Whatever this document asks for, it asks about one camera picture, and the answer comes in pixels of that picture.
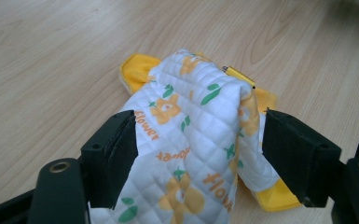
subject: white quilted cloth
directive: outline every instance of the white quilted cloth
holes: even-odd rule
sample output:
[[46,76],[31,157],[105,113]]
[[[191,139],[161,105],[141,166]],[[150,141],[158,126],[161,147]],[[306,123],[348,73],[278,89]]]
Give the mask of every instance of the white quilted cloth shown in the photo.
[[278,179],[252,87],[186,49],[150,71],[130,109],[139,156],[115,210],[90,209],[92,223],[229,223],[237,172],[253,191]]

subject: wooden table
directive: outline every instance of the wooden table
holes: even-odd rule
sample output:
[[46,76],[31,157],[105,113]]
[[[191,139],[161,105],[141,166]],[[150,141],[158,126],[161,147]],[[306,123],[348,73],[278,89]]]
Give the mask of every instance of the wooden table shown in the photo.
[[[203,51],[279,97],[352,157],[359,141],[359,8],[314,1],[1,1],[0,203],[35,186],[129,99],[134,52]],[[329,223],[326,209],[264,212],[240,185],[232,223]]]

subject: yellow cloth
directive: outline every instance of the yellow cloth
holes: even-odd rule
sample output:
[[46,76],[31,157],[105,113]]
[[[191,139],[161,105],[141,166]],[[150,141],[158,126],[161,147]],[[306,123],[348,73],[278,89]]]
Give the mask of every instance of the yellow cloth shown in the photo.
[[[130,94],[136,93],[144,84],[153,81],[149,76],[149,71],[159,65],[160,59],[144,54],[133,54],[120,67],[120,79],[125,84]],[[225,72],[229,76],[244,80],[255,86],[254,81],[235,70],[232,67],[225,67]],[[255,88],[255,97],[257,99],[257,109],[265,113],[267,108],[276,109],[277,96],[269,91]],[[265,189],[255,193],[255,197],[260,206],[269,212],[282,211],[300,206],[297,197],[290,189],[279,179],[270,189]]]

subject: light wood tabletop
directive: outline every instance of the light wood tabletop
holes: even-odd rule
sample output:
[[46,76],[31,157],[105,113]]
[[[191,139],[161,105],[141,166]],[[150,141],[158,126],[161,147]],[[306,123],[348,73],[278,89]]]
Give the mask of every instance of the light wood tabletop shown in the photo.
[[[359,7],[298,1],[0,0],[0,203],[40,168],[77,158],[129,95],[135,52],[202,51],[278,96],[289,113],[353,157],[359,142]],[[330,223],[326,209],[268,213],[240,183],[232,223]]]

